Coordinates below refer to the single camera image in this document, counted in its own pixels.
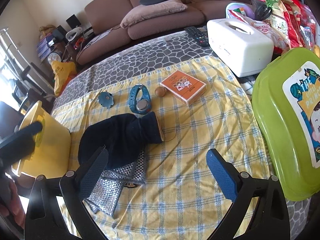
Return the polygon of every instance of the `wooden ball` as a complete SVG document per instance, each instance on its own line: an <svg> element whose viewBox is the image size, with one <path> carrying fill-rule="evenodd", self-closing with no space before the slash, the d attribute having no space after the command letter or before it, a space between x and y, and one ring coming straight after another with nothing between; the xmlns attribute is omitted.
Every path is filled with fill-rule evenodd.
<svg viewBox="0 0 320 240"><path fill-rule="evenodd" d="M166 89L164 87L157 87L156 90L155 90L155 94L157 97L164 97L166 93Z"/></svg>

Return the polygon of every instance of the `white electronic device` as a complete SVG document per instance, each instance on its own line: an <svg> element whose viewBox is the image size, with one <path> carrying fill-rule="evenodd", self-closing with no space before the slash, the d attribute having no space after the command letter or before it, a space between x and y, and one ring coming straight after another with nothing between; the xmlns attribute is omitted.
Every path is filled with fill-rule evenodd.
<svg viewBox="0 0 320 240"><path fill-rule="evenodd" d="M81 33L82 33L82 28L76 27L67 33L66 38L68 41L72 41L76 36L78 36Z"/></svg>
<svg viewBox="0 0 320 240"><path fill-rule="evenodd" d="M237 77L260 73L273 55L273 41L238 19L211 20L207 23L212 50Z"/></svg>

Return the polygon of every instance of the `orange card box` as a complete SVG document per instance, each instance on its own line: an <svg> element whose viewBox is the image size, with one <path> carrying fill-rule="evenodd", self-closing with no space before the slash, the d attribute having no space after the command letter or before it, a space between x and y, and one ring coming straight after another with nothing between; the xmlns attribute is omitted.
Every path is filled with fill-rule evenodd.
<svg viewBox="0 0 320 240"><path fill-rule="evenodd" d="M207 89L205 83L179 70L168 76L160 85L186 106L190 106Z"/></svg>

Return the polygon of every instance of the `brown sofa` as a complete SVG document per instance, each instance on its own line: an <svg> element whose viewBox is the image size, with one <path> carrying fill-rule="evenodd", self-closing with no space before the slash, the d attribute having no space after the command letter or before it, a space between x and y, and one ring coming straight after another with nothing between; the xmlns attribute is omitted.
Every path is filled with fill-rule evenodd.
<svg viewBox="0 0 320 240"><path fill-rule="evenodd" d="M160 16L139 22L128 28L120 28L124 16L139 5L140 0L93 0L85 7L85 12L96 35L112 28L111 32L93 43L78 55L77 62L85 65L93 60L130 44L134 40L165 32L200 25L208 20L225 18L226 6L231 0L210 0L191 3L181 0L188 8L179 13Z"/></svg>

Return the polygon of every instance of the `blue flower-shaped object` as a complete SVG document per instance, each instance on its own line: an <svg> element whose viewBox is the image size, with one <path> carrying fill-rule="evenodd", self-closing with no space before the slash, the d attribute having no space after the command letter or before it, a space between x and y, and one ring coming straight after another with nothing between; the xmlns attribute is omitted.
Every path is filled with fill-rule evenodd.
<svg viewBox="0 0 320 240"><path fill-rule="evenodd" d="M102 92L98 96L99 104L101 104L103 107L111 108L114 104L113 96L108 92Z"/></svg>

